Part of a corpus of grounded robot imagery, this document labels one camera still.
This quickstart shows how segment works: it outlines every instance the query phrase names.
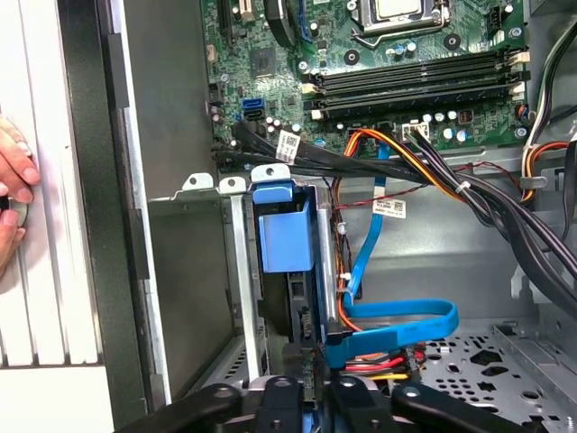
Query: white label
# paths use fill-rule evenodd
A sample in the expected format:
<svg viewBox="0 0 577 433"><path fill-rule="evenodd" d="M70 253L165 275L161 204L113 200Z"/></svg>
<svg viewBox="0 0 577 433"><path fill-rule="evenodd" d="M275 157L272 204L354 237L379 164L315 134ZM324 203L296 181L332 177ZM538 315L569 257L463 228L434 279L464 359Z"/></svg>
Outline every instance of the white label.
<svg viewBox="0 0 577 433"><path fill-rule="evenodd" d="M288 165L294 164L299 144L300 137L298 135L288 133L285 130L280 131L277 160L283 161Z"/></svg>
<svg viewBox="0 0 577 433"><path fill-rule="evenodd" d="M372 205L372 213L384 215L385 217L405 219L407 218L407 203L394 198L376 200Z"/></svg>

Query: white panel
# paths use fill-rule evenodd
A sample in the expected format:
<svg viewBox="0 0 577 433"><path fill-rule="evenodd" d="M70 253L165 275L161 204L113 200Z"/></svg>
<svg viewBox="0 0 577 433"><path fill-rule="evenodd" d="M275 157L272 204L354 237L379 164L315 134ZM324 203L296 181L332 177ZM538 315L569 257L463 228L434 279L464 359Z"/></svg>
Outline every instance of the white panel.
<svg viewBox="0 0 577 433"><path fill-rule="evenodd" d="M0 383L3 433L114 430L104 366L0 370Z"/></svg>
<svg viewBox="0 0 577 433"><path fill-rule="evenodd" d="M0 52L10 65L0 68L0 109L42 175L19 260L0 280L8 363L30 364L36 354L40 365L94 364L99 341L56 2L2 0Z"/></svg>

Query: cpu socket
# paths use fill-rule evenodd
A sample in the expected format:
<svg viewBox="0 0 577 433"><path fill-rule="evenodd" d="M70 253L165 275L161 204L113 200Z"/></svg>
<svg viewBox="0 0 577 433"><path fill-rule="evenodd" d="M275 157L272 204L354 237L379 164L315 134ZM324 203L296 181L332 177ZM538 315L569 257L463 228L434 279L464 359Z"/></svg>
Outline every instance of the cpu socket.
<svg viewBox="0 0 577 433"><path fill-rule="evenodd" d="M347 7L361 29L353 38L369 48L386 37L441 30L451 21L450 0L351 0ZM363 39L374 36L380 36L376 44Z"/></svg>

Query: chip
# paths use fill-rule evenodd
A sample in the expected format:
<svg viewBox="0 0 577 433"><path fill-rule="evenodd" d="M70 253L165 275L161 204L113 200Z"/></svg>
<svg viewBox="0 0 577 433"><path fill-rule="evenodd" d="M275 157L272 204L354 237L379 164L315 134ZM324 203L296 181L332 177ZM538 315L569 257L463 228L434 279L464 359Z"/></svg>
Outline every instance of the chip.
<svg viewBox="0 0 577 433"><path fill-rule="evenodd" d="M253 78L272 77L277 71L274 48L251 51L251 72Z"/></svg>

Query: yellow wire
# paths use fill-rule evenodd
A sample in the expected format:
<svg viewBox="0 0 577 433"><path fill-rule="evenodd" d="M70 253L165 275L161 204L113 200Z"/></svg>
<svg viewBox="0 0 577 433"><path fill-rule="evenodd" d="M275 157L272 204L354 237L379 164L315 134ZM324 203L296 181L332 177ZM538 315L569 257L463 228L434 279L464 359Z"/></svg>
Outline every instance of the yellow wire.
<svg viewBox="0 0 577 433"><path fill-rule="evenodd" d="M423 164L423 162L421 160L413 157L413 155L408 153L403 147L399 146L398 144L393 142L387 135L384 135L384 134L380 133L379 131L375 131L373 129L361 129L361 130L357 131L351 137L351 140L349 141L349 144L347 145L347 148L345 150L346 156L351 156L351 154L347 154L347 153L351 153L351 150L354 147L354 142L356 142L356 140L358 140L358 138L362 135L362 133L377 135L383 142L386 142L390 147L392 147L395 150L395 152L402 154L407 160L409 160L413 164L413 166L416 169L418 169L421 172L421 174L423 174L423 176L425 176L427 179L429 179L429 181L433 185L435 185L440 190L442 190L444 194L446 194L450 198L455 198L459 201L463 201L463 199L460 198L456 193L454 193L453 191L448 189L445 185L441 184L435 178L435 175L426 167L425 164Z"/></svg>
<svg viewBox="0 0 577 433"><path fill-rule="evenodd" d="M404 381L408 379L408 374L394 373L394 374L382 374L380 376L371 376L369 379L373 381L386 381L391 379L392 381Z"/></svg>

